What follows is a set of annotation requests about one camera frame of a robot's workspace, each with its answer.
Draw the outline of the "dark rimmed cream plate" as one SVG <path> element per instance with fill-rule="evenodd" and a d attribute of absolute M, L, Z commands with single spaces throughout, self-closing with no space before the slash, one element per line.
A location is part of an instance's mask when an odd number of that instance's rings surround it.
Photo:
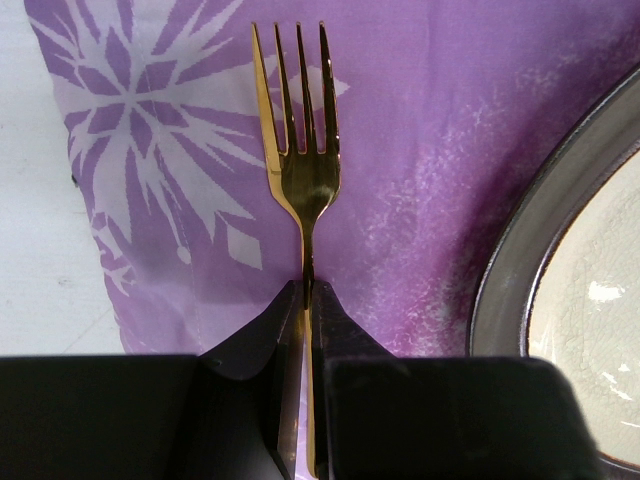
<path fill-rule="evenodd" d="M 467 350 L 533 356 L 571 383 L 607 475 L 639 475 L 639 74 L 578 121 L 511 214 Z"/>

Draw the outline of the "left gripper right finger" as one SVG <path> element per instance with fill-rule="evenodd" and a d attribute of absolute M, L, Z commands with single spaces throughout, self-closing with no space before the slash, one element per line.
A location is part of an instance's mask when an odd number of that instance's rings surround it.
<path fill-rule="evenodd" d="M 313 292 L 322 479 L 599 479 L 572 388 L 522 357 L 401 358 Z"/>

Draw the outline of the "gold fork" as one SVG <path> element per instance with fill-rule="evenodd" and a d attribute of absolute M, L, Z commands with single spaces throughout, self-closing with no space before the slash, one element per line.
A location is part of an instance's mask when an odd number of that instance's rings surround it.
<path fill-rule="evenodd" d="M 260 126 L 265 152 L 269 187 L 275 200 L 296 221 L 301 235 L 303 303 L 301 320 L 307 349 L 307 467 L 317 479 L 321 477 L 320 441 L 316 438 L 318 415 L 313 399 L 312 291 L 314 286 L 313 232 L 317 220 L 337 199 L 341 187 L 340 135 L 336 107 L 333 62 L 324 23 L 319 24 L 322 92 L 324 103 L 325 149 L 320 150 L 306 66 L 301 25 L 296 25 L 300 66 L 304 146 L 299 147 L 295 115 L 292 108 L 279 28 L 274 28 L 281 100 L 284 113 L 284 145 L 280 146 L 269 93 L 266 67 L 258 27 L 252 25 L 252 52 Z"/>

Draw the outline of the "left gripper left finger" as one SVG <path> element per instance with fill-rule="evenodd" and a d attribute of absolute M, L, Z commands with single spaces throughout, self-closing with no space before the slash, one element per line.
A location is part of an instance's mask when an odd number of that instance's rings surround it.
<path fill-rule="evenodd" d="M 201 355 L 5 357 L 5 479 L 291 479 L 301 287 Z"/>

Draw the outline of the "purple Elsa cloth placemat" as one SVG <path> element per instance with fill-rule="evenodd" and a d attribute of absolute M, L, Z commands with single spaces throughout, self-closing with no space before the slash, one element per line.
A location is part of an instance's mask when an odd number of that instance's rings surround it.
<path fill-rule="evenodd" d="M 322 107 L 342 187 L 315 269 L 401 356 L 458 356 L 502 223 L 639 58 L 635 1 L 29 1 L 124 349 L 203 352 L 301 272 L 270 194 L 251 36 Z"/>

